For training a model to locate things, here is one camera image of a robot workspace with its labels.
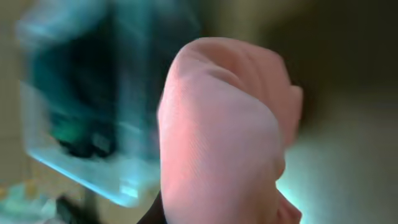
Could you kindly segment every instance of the transparent plastic box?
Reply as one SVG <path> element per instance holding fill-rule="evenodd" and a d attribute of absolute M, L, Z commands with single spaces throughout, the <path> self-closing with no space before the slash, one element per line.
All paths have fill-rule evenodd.
<path fill-rule="evenodd" d="M 103 16 L 105 9 L 111 9 L 118 68 L 115 121 L 118 152 L 112 159 L 92 160 L 65 154 L 50 135 L 50 105 L 43 93 L 29 81 L 29 67 L 27 78 L 21 81 L 26 151 L 37 161 L 105 198 L 125 207 L 136 206 L 145 191 L 159 188 L 156 102 L 177 52 L 201 36 L 196 1 L 81 0 L 79 4 L 77 1 L 57 1 L 62 4 L 54 10 L 59 12 L 53 12 L 51 16 L 61 15 L 58 20 L 47 19 L 38 4 L 38 8 L 19 23 L 22 46 L 29 49 L 26 50 L 29 60 L 31 53 L 45 42 L 41 37 L 50 40 L 50 45 L 57 41 L 66 42 L 87 30 Z M 35 13 L 39 15 L 39 25 L 32 19 Z M 157 157 L 148 159 L 148 152 Z"/>
<path fill-rule="evenodd" d="M 24 145 L 37 161 L 125 207 L 138 205 L 147 190 L 158 187 L 160 165 L 158 161 L 147 161 L 139 156 L 140 151 L 148 147 L 140 142 L 143 133 L 139 128 L 128 125 L 123 119 L 119 122 L 120 147 L 112 159 L 71 157 L 48 132 L 46 104 L 40 92 L 21 82 L 21 96 Z"/>

